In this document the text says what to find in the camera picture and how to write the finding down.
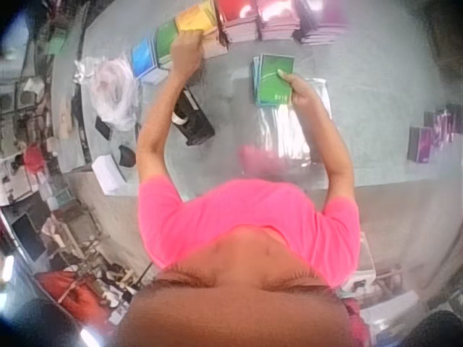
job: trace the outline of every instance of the plastic wrap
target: plastic wrap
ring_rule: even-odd
[[[331,117],[331,106],[322,79],[307,80],[323,101]],[[318,152],[305,134],[291,105],[262,107],[257,114],[258,132],[239,152],[242,170],[251,176],[281,176],[311,163],[319,163]]]
[[[75,81],[89,85],[92,106],[101,119],[119,131],[132,130],[138,107],[138,84],[129,62],[124,57],[86,58],[76,65]]]

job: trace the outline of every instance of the green notebook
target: green notebook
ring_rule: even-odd
[[[160,64],[166,64],[171,60],[171,45],[178,35],[174,20],[165,22],[156,31],[156,53]]]
[[[291,86],[277,75],[281,69],[292,74],[294,57],[292,56],[260,56],[258,75],[258,103],[261,105],[283,105],[291,100]]]

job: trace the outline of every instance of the gray table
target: gray table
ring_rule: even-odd
[[[87,29],[82,56],[115,58],[150,35],[162,22],[197,0],[115,0]],[[354,161],[356,185],[387,184],[461,172],[461,139],[434,153],[430,164],[406,161],[410,125],[445,102],[424,27],[395,1],[349,2],[351,27],[330,46],[293,41],[248,42],[205,62],[191,86],[216,130],[206,143],[187,147],[171,127],[166,165],[184,200],[228,179],[242,176],[240,146],[258,134],[258,110],[252,104],[250,63],[260,53],[296,57],[295,71],[328,81],[333,116]],[[143,86],[146,117],[159,87]],[[89,90],[82,88],[85,131],[93,160],[117,154],[120,144],[135,149],[134,132],[114,132],[107,142],[94,128],[96,114]],[[127,180],[117,195],[137,194],[135,169],[122,169]],[[304,189],[325,188],[320,166],[294,179]]]

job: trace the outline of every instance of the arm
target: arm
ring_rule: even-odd
[[[334,197],[347,197],[355,200],[354,168],[349,152],[338,129],[329,119],[322,101],[301,77],[295,74],[284,74],[281,71],[279,75],[292,86],[292,102],[300,117],[301,125],[309,129],[325,164],[328,174],[328,194],[325,206]]]
[[[172,70],[138,137],[137,170],[140,183],[154,176],[168,176],[164,147],[171,117],[185,83],[201,64],[202,36],[201,30],[182,31],[172,44]]]

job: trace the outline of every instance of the pink shirt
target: pink shirt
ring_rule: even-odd
[[[318,212],[295,185],[235,180],[183,203],[166,177],[140,185],[138,220],[145,248],[161,268],[241,225],[271,227],[330,286],[357,268],[360,222],[356,204],[334,198]]]

